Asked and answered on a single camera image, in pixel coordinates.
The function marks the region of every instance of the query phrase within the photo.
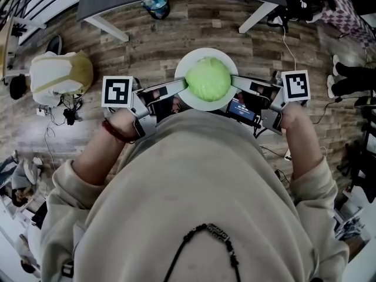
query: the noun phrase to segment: white cable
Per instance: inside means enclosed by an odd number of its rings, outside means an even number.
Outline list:
[[[325,146],[320,146],[320,148],[324,148],[325,149],[325,157],[327,157],[328,156],[328,150],[327,150],[327,148]]]
[[[295,63],[295,71],[296,71],[296,58],[295,58],[295,56],[293,55],[293,53],[291,52],[291,50],[290,50],[290,48],[287,46],[287,44],[286,44],[286,42],[285,42],[285,37],[286,37],[286,29],[285,29],[285,27],[284,26],[282,26],[283,27],[283,31],[284,31],[284,33],[283,33],[283,42],[284,42],[284,44],[286,45],[286,47],[287,47],[287,49],[288,49],[288,51],[290,51],[290,54],[292,55],[292,57],[294,58],[294,63]]]
[[[50,135],[48,134],[48,129],[50,129],[52,132],[53,132],[53,136],[55,137],[55,132],[53,131],[53,129],[51,127],[49,127],[49,123],[46,127],[46,131],[45,131],[45,143],[46,143],[46,146],[47,146],[47,150],[48,150],[48,153],[49,153],[49,156],[51,157],[51,160],[52,160],[52,165],[53,165],[53,169],[56,171],[56,167],[55,167],[55,163],[53,161],[53,157],[52,157],[52,154],[49,150],[49,147],[48,147],[48,144],[47,144],[47,140],[46,140],[46,135],[48,136],[48,138],[51,138]]]
[[[368,52],[367,52],[367,49],[364,48],[364,51],[365,51],[365,61],[366,61],[366,63],[368,63]]]

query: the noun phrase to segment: checkered cloth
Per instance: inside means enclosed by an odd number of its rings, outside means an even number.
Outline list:
[[[332,11],[328,5],[323,9],[321,20],[332,23],[342,33],[349,33],[358,40],[363,48],[376,43],[375,36],[369,26],[357,15],[351,0],[334,0],[337,7]]]

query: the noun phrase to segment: hand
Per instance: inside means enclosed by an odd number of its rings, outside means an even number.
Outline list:
[[[119,109],[109,119],[110,124],[120,134],[126,138],[133,138],[137,136],[137,131],[133,125],[136,117],[127,109]]]
[[[282,110],[282,114],[281,127],[285,130],[294,126],[298,120],[307,117],[303,107],[296,102],[290,102]]]

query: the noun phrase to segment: white sneaker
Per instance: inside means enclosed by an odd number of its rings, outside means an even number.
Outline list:
[[[337,98],[336,95],[334,95],[333,91],[331,90],[331,87],[334,84],[335,84],[334,77],[332,75],[329,75],[327,79],[327,86],[328,86],[328,96],[330,99]]]
[[[13,151],[12,157],[13,157],[13,161],[15,163],[18,163],[18,152],[17,152],[17,150]]]
[[[337,68],[335,67],[336,64],[339,63],[339,62],[340,62],[340,59],[339,59],[338,55],[336,55],[336,54],[333,55],[333,75],[334,76],[338,76],[339,75],[339,73],[337,71]]]

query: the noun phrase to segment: beige sweatshirt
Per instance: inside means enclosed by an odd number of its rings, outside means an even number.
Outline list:
[[[72,259],[74,281],[163,281],[183,236],[202,223],[230,236],[242,281],[341,281],[348,247],[334,238],[337,187],[325,159],[292,182],[294,203],[247,129],[189,110],[128,149],[104,189],[81,180],[71,164],[53,176],[42,281],[59,281],[62,264]],[[77,221],[86,231],[73,256]],[[183,249],[170,281],[236,276],[225,246],[200,233]]]

